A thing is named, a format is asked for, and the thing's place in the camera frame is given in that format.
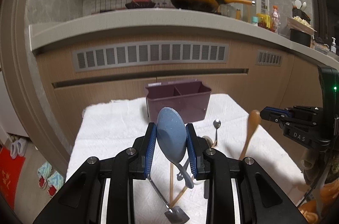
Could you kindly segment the wooden spoon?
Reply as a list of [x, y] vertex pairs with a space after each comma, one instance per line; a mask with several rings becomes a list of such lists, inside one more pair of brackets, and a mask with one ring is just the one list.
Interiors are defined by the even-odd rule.
[[260, 112], [258, 110], [252, 110], [248, 116], [247, 120], [247, 131], [246, 131], [246, 140], [245, 144], [243, 146], [243, 149], [240, 153], [239, 160], [242, 160], [245, 158], [246, 152], [248, 150], [249, 142], [254, 133], [257, 130], [257, 127], [261, 123], [261, 117], [260, 117]]

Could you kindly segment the small steel spoon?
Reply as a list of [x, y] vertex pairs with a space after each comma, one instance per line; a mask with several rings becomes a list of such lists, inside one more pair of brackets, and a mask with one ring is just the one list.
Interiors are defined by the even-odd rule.
[[221, 121], [220, 119], [215, 119], [213, 121], [213, 126], [215, 128], [215, 137], [214, 137], [214, 142], [212, 144], [212, 147], [216, 147], [217, 144], [218, 144], [218, 129], [220, 128], [221, 126]]

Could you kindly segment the blue speckled spoon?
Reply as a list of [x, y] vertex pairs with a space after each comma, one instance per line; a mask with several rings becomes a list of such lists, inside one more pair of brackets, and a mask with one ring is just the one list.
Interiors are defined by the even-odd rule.
[[157, 117], [157, 141], [165, 157], [182, 174], [187, 188], [194, 188], [194, 183], [181, 165], [186, 153], [186, 128], [180, 114], [169, 107], [162, 108]]

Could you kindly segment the wooden chopstick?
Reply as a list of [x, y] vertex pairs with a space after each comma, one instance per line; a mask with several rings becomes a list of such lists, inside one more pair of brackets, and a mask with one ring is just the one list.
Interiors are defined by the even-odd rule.
[[185, 186], [180, 193], [177, 195], [177, 197], [170, 203], [170, 207], [174, 207], [177, 202], [180, 200], [180, 198], [183, 196], [183, 194], [186, 192], [187, 187]]
[[169, 175], [169, 205], [173, 206], [173, 193], [174, 193], [174, 165], [170, 164], [170, 175]]

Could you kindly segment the black shovel-shaped spoon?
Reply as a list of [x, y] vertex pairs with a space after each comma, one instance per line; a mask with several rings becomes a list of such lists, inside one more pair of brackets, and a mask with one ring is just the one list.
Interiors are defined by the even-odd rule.
[[161, 199], [161, 201], [164, 203], [165, 207], [167, 208], [166, 212], [164, 215], [166, 218], [169, 220], [170, 223], [172, 224], [182, 224], [186, 223], [190, 220], [189, 216], [179, 207], [179, 206], [174, 206], [171, 207], [170, 204], [167, 202], [165, 197], [162, 195], [158, 187], [155, 185], [154, 181], [152, 180], [151, 176], [147, 176], [147, 180], [150, 182], [151, 186]]

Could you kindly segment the small grey vent grille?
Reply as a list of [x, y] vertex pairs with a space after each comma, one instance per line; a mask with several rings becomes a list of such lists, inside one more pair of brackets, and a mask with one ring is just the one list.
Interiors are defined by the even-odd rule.
[[281, 54], [273, 53], [271, 51], [258, 50], [256, 65], [263, 66], [281, 66], [283, 56]]

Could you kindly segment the white soap dispenser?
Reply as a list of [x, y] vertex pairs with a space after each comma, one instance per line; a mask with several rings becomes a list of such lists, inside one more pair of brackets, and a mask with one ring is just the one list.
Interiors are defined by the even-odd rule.
[[332, 44], [330, 46], [330, 51], [334, 54], [336, 54], [337, 47], [336, 47], [336, 38], [332, 37]]

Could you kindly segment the patterned slippers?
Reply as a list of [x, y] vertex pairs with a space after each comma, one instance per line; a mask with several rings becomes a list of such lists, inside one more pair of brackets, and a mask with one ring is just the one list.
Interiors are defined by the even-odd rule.
[[52, 198], [64, 185], [64, 177], [53, 169], [49, 162], [45, 162], [37, 169], [39, 188], [47, 189], [48, 195]]

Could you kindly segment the white tray of food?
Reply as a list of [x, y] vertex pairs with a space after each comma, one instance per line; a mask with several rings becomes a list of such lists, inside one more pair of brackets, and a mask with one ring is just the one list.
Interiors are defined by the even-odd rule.
[[288, 17], [287, 25], [290, 29], [298, 30], [308, 35], [313, 35], [315, 32], [314, 28], [312, 28], [312, 26], [306, 20], [300, 18], [299, 16], [292, 18]]

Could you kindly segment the red-capped plastic bottle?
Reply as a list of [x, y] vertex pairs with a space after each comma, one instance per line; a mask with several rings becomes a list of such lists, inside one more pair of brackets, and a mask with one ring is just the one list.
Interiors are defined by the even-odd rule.
[[271, 12], [271, 31], [278, 34], [280, 30], [280, 15], [278, 12], [278, 6], [272, 6]]

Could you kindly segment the small white teal-capped bottle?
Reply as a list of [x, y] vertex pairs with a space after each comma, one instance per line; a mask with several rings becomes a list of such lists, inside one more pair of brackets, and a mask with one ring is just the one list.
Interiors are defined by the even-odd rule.
[[251, 18], [251, 23], [255, 26], [258, 26], [258, 17], [257, 16], [253, 16]]

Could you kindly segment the black utensil cup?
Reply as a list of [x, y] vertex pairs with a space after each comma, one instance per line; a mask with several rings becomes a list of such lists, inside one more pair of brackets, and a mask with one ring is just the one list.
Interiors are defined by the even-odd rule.
[[293, 1], [292, 2], [292, 16], [293, 17], [300, 17], [301, 19], [308, 22], [308, 24], [310, 24], [311, 19], [304, 12], [306, 8], [307, 8], [306, 2], [301, 2], [300, 0]]

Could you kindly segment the long grey vent grille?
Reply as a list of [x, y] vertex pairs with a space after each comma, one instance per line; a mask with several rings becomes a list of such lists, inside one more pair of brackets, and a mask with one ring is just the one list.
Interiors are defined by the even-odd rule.
[[157, 64], [225, 63], [229, 44], [196, 41], [145, 41], [107, 44], [74, 50], [76, 72]]

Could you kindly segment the grey slippers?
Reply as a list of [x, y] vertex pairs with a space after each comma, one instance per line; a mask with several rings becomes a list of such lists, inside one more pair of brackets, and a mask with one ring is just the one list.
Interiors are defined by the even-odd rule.
[[10, 156], [12, 159], [16, 157], [24, 157], [26, 149], [28, 146], [28, 141], [25, 138], [19, 138], [18, 140], [11, 143], [10, 146]]

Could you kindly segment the red floor mat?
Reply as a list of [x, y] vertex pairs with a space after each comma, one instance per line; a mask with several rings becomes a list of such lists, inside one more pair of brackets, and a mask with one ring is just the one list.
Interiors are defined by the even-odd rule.
[[23, 164], [25, 162], [24, 157], [17, 156], [12, 159], [10, 151], [2, 147], [0, 153], [0, 187], [1, 194], [5, 198], [5, 201], [14, 209], [15, 193], [21, 173]]

